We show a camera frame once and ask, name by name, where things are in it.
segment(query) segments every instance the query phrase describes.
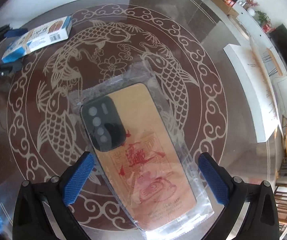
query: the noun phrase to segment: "cardboard box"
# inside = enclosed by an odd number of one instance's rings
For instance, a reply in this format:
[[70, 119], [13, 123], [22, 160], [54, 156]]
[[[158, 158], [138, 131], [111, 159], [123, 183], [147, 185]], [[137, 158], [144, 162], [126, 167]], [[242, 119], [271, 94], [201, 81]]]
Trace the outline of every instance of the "cardboard box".
[[30, 30], [7, 47], [2, 56], [3, 63], [14, 62], [37, 49], [66, 40], [71, 27], [71, 16], [66, 16]]
[[239, 14], [237, 11], [231, 6], [227, 5], [223, 0], [211, 0], [216, 6], [220, 8], [226, 15], [232, 15], [233, 17], [237, 17]]

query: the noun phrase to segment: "white cabinet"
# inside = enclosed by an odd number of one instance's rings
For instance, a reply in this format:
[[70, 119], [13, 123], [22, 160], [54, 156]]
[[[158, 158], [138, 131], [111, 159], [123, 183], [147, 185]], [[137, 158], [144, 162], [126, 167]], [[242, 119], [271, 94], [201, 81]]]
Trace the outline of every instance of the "white cabinet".
[[287, 69], [285, 64], [257, 21], [240, 4], [234, 4], [233, 8], [239, 13], [237, 18], [255, 41], [261, 57], [266, 56], [267, 49], [270, 49], [280, 66], [283, 76], [280, 77], [278, 73], [275, 73], [271, 75], [270, 80], [274, 85], [274, 92], [277, 94], [277, 103], [281, 108], [281, 113], [287, 117]]
[[284, 115], [287, 115], [287, 76], [274, 78], [273, 84], [277, 92], [278, 104]]

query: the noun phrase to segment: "white vase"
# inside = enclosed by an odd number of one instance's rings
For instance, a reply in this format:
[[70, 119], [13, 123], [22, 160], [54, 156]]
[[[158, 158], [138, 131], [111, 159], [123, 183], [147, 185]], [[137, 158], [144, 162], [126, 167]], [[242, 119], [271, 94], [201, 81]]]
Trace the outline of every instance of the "white vase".
[[255, 12], [254, 9], [252, 9], [252, 8], [248, 8], [248, 9], [247, 9], [247, 12], [248, 12], [252, 17], [256, 15], [256, 12]]

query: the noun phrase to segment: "potted plant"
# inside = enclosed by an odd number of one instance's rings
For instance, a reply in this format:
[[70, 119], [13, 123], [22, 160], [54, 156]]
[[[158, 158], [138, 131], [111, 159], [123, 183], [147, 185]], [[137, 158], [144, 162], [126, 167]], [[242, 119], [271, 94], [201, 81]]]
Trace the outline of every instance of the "potted plant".
[[256, 14], [258, 14], [258, 22], [261, 27], [263, 27], [265, 24], [271, 25], [270, 19], [266, 13], [262, 11], [256, 11]]
[[256, 7], [256, 6], [259, 6], [259, 4], [254, 0], [245, 0], [245, 5], [243, 7], [247, 10], [250, 7]]

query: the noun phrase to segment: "snack boxes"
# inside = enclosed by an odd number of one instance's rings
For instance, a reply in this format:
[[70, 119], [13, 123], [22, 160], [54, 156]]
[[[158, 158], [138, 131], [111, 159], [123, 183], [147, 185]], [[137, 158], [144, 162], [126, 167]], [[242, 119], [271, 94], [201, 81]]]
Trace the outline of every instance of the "snack boxes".
[[2, 61], [13, 62], [37, 49], [64, 41], [69, 37], [71, 27], [71, 16], [66, 16], [34, 28], [7, 47]]

